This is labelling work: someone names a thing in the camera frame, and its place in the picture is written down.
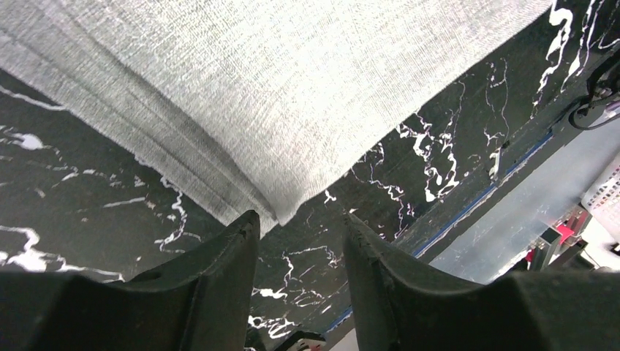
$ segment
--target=fabric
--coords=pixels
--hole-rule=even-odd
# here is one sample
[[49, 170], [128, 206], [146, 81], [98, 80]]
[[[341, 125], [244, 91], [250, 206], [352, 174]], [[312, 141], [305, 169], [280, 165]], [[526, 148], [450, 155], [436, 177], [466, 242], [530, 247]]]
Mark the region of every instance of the fabric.
[[0, 0], [0, 67], [266, 233], [547, 0]]

